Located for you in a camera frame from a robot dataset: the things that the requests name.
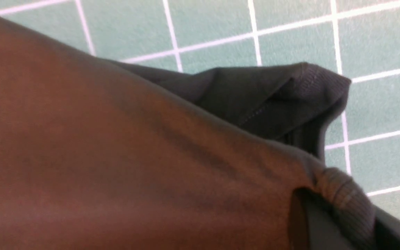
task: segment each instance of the black fabric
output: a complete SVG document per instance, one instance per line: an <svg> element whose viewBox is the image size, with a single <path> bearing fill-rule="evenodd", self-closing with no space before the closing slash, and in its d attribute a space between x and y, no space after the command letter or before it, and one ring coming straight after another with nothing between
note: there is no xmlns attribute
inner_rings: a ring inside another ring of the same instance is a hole
<svg viewBox="0 0 400 250"><path fill-rule="evenodd" d="M308 63L214 68L194 75L115 64L249 133L321 160L325 131L344 110L351 82Z"/></svg>

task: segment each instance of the brown fabric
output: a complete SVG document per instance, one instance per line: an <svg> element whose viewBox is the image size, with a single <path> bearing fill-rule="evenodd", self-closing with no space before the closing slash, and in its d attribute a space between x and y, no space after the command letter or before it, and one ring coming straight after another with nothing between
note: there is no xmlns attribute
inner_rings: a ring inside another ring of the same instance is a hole
<svg viewBox="0 0 400 250"><path fill-rule="evenodd" d="M0 249L287 249L322 169L0 19Z"/></svg>

